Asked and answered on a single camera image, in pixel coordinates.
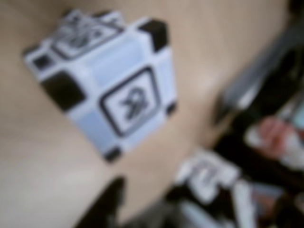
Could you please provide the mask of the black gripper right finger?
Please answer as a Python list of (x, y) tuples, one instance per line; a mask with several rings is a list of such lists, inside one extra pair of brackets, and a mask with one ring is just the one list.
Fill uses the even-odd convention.
[(187, 189), (169, 189), (155, 203), (124, 222), (122, 228), (190, 228), (180, 208), (182, 200), (189, 196)]

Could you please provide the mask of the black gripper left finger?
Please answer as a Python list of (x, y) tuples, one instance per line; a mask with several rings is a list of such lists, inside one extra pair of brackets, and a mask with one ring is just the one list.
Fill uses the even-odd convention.
[(126, 179), (115, 178), (77, 222), (77, 228), (116, 228), (117, 214), (124, 203)]

